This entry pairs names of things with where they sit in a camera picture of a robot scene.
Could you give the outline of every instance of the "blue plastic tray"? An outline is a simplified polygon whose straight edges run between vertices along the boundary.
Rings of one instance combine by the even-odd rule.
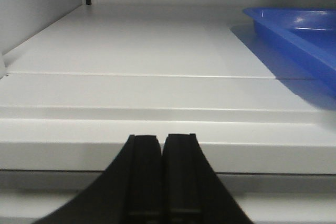
[[[336,10],[248,8],[256,33],[336,91]]]

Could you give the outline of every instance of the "blue tray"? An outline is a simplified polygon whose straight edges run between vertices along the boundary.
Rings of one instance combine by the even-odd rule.
[[[336,91],[336,10],[248,8],[256,33]]]

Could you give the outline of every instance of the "white shelf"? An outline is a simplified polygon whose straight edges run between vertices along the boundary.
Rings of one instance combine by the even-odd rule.
[[[274,78],[230,30],[250,22],[241,11],[80,6],[4,59],[8,73]]]
[[[246,22],[240,8],[79,7],[4,57],[0,169],[103,170],[129,134],[196,133],[217,172],[336,173],[334,93]]]

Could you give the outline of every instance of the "shelf surface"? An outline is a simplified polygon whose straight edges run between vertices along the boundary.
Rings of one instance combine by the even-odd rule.
[[[335,174],[335,94],[240,12],[81,6],[13,49],[0,169],[102,170],[130,134],[196,133],[217,172]]]
[[[4,59],[8,73],[274,78],[230,30],[249,22],[241,11],[80,6]]]

